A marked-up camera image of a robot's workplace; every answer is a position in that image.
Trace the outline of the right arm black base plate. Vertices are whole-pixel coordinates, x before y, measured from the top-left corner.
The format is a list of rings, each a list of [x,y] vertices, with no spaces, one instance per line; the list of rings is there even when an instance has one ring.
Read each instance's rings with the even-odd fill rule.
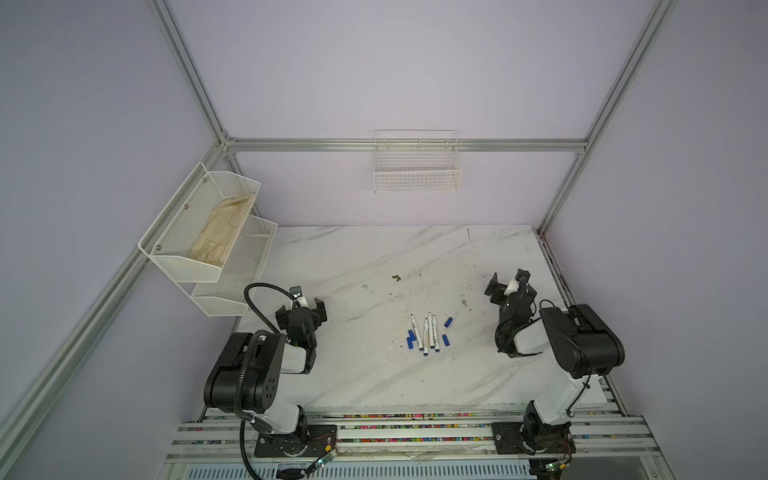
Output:
[[[568,455],[575,451],[570,426],[570,423],[527,426],[522,422],[495,422],[491,430],[500,455]]]

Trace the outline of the beige cloth in shelf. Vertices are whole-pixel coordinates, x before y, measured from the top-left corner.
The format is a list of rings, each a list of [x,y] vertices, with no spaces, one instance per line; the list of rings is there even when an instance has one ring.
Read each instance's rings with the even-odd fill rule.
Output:
[[[192,260],[222,267],[250,211],[254,194],[228,198],[216,206],[188,252]]]

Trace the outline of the white marker pen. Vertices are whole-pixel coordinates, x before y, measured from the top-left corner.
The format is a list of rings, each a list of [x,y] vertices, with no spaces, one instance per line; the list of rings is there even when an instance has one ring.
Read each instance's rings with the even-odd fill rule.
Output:
[[[434,335],[434,343],[435,343],[435,349],[433,349],[433,350],[435,352],[439,352],[440,351],[440,344],[439,344],[439,339],[438,339],[438,334],[437,334],[436,317],[435,317],[434,314],[432,314],[432,317],[433,317],[433,319],[432,319],[432,322],[433,322],[433,335]]]
[[[426,321],[425,321],[425,329],[427,331],[427,338],[428,338],[428,347],[429,349],[435,349],[435,343],[434,343],[434,335],[433,335],[433,322],[432,322],[432,314],[431,312],[428,312]]]
[[[431,345],[430,320],[428,317],[426,317],[423,321],[422,330],[423,355],[427,357],[429,355]]]
[[[415,316],[413,314],[410,314],[409,318],[410,318],[410,321],[411,321],[411,327],[412,327],[412,332],[413,332],[412,337],[413,337],[413,339],[415,340],[415,342],[417,344],[418,350],[419,351],[424,351],[424,344],[423,344],[423,341],[422,341],[422,337],[421,337],[421,334],[420,334],[420,331],[419,331],[419,326],[418,326],[418,323],[417,323],[417,321],[415,319]]]

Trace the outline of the white mesh two-tier wall shelf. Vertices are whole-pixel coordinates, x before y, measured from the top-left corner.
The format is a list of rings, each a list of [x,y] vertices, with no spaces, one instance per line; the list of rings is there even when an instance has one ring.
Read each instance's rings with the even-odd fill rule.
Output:
[[[138,249],[209,317],[240,317],[277,224],[255,214],[260,183],[198,164]]]

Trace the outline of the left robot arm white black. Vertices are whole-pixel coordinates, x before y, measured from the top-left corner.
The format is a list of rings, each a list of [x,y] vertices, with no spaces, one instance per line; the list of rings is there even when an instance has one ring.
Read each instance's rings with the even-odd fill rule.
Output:
[[[303,299],[276,312],[282,332],[237,332],[230,336],[209,374],[204,404],[246,421],[259,433],[305,441],[304,409],[278,395],[280,378],[307,375],[316,361],[316,330],[327,321],[324,302]]]

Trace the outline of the aluminium enclosure frame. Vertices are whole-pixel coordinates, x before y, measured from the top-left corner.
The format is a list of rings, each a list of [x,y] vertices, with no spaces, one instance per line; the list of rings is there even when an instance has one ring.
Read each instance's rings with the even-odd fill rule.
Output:
[[[204,119],[212,127],[215,141],[203,158],[205,167],[214,166],[227,159],[232,168],[238,166],[237,152],[375,152],[383,147],[386,151],[408,153],[424,152],[552,152],[567,151],[576,157],[547,208],[539,236],[545,236],[566,202],[576,180],[585,169],[603,137],[620,103],[626,96],[642,62],[647,58],[652,44],[660,35],[674,10],[673,1],[658,1],[650,10],[643,27],[624,61],[609,93],[604,100],[589,132],[584,139],[458,139],[449,142],[437,138],[386,138],[370,139],[299,139],[299,138],[228,138],[222,124],[213,112],[210,97],[203,86],[197,67],[192,60],[172,7],[167,1],[149,4],[166,38],[171,52],[203,111]],[[30,390],[20,401],[1,428],[1,474],[7,476],[16,462],[26,453],[53,409],[59,403],[64,390],[92,355],[117,315],[118,308],[136,284],[150,258],[141,246],[137,246],[121,265],[116,275],[89,308],[72,334],[46,366]]]

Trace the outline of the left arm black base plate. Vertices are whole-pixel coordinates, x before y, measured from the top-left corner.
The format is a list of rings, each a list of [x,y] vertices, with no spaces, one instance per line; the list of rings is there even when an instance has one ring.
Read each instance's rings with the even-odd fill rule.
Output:
[[[335,445],[337,433],[335,425],[308,425],[291,434],[260,434],[252,453],[256,458],[321,457]]]

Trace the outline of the aluminium rail base frame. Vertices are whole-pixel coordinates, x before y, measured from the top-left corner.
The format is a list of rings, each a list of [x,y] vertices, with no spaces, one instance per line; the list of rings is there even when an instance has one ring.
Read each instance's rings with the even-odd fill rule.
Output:
[[[307,414],[317,428],[333,435],[314,437],[301,457],[251,457],[252,469],[274,479],[288,468],[303,467],[325,446],[335,457],[313,473],[315,479],[536,479],[544,467],[558,479],[672,479],[646,421],[617,407],[580,410],[572,420],[570,445],[554,454],[501,454],[493,432],[497,422],[521,418],[515,410],[415,413]]]

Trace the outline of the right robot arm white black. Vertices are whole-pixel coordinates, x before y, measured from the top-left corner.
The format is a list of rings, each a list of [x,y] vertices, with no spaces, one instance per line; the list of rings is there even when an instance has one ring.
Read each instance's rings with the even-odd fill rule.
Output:
[[[557,363],[544,389],[528,402],[522,421],[492,425],[497,451],[568,452],[574,408],[593,380],[623,364],[623,344],[589,305],[562,309],[538,300],[526,270],[518,270],[508,284],[493,275],[485,295],[498,307],[494,343],[499,353],[527,358],[549,351]]]

